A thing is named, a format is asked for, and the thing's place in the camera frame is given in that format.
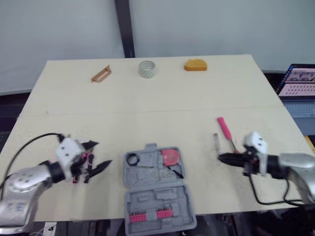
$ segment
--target screwdriver handle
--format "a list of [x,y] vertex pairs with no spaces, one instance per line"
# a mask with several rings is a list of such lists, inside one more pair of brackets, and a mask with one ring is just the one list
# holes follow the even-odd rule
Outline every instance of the screwdriver handle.
[[219,117],[218,119],[218,123],[223,131],[224,136],[226,137],[226,139],[228,140],[232,140],[232,135],[230,133],[230,131],[228,130],[227,125],[225,124],[224,118],[223,117]]

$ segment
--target black cable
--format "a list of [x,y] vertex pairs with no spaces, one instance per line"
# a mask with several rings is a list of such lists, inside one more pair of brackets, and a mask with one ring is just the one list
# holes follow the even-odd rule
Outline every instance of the black cable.
[[290,183],[289,183],[289,180],[286,179],[286,192],[285,192],[285,194],[283,196],[283,201],[285,203],[289,204],[289,205],[296,206],[296,207],[304,206],[304,204],[294,203],[294,202],[297,202],[298,200],[287,200],[287,199],[285,199],[286,195],[289,192],[289,188],[290,188]]
[[289,192],[289,181],[286,179],[286,183],[287,183],[287,187],[286,187],[286,191],[283,195],[283,201],[276,201],[276,202],[268,202],[268,203],[264,203],[264,202],[261,202],[257,196],[257,193],[256,193],[256,189],[255,189],[255,186],[254,186],[254,183],[252,181],[252,172],[251,172],[251,169],[250,169],[250,172],[249,172],[249,180],[250,180],[250,183],[251,183],[251,186],[252,186],[252,191],[254,193],[254,196],[255,196],[255,199],[256,201],[259,203],[259,204],[262,204],[262,205],[273,205],[273,204],[281,204],[281,203],[287,203],[287,204],[290,204],[290,205],[293,205],[293,206],[302,206],[303,204],[296,204],[296,203],[293,203],[293,202],[301,202],[302,200],[300,199],[292,199],[292,200],[286,200],[286,196]]
[[11,159],[8,167],[6,168],[6,171],[5,171],[5,174],[4,174],[4,177],[3,177],[3,182],[0,186],[0,189],[1,189],[1,197],[0,197],[0,200],[3,199],[3,189],[4,189],[4,183],[5,181],[9,178],[9,171],[11,169],[11,166],[13,164],[13,162],[15,161],[15,159],[17,158],[17,156],[20,154],[20,152],[25,148],[27,147],[29,144],[31,144],[32,142],[36,141],[37,139],[40,139],[40,138],[43,138],[43,137],[46,137],[46,136],[50,136],[50,135],[56,135],[58,136],[58,139],[59,139],[59,142],[62,142],[63,139],[64,139],[64,135],[63,134],[58,134],[58,133],[47,133],[47,134],[42,134],[42,135],[39,135],[33,139],[31,139],[30,141],[28,141],[26,144],[24,144],[18,151],[17,153],[13,156],[13,158]]

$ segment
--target pink screwdriver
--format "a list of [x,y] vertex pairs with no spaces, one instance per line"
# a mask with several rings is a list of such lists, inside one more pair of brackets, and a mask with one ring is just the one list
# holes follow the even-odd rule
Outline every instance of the pink screwdriver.
[[223,131],[224,136],[225,136],[226,139],[229,140],[230,143],[232,144],[234,152],[238,152],[238,150],[236,149],[236,146],[235,146],[234,143],[233,143],[232,135],[231,135],[231,133],[230,133],[230,131],[229,131],[227,125],[225,124],[224,118],[223,118],[223,117],[219,117],[219,118],[218,118],[218,123],[219,123],[219,125],[220,125],[220,127],[221,127],[221,129],[222,129],[222,131]]

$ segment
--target robotic arm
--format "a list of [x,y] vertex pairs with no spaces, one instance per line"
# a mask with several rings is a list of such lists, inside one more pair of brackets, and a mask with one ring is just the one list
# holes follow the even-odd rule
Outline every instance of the robotic arm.
[[[97,143],[85,144],[95,146]],[[3,186],[4,195],[0,202],[0,234],[29,232],[40,195],[54,183],[85,174],[85,160],[82,159],[85,152],[86,148],[77,140],[64,138],[56,151],[57,162],[45,161],[11,174]],[[110,162],[99,164],[88,177],[102,172]]]
[[253,132],[244,139],[244,153],[224,153],[218,159],[228,165],[244,167],[243,174],[269,173],[272,178],[291,180],[304,204],[315,203],[315,158],[304,153],[268,155],[268,145]]

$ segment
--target metal tool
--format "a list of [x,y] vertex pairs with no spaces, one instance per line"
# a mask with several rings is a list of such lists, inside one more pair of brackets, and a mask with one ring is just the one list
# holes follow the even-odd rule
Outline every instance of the metal tool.
[[219,156],[221,154],[221,147],[220,147],[218,134],[217,133],[213,134],[213,138],[215,140],[216,152],[217,152],[217,154]]
[[238,152],[238,150],[236,149],[235,144],[233,143],[231,132],[229,131],[227,125],[225,124],[224,118],[223,117],[219,117],[217,120],[218,120],[218,123],[219,123],[219,125],[221,127],[221,130],[223,131],[224,136],[226,137],[227,140],[230,141],[230,143],[231,143],[231,145],[233,147],[233,151],[234,152]]

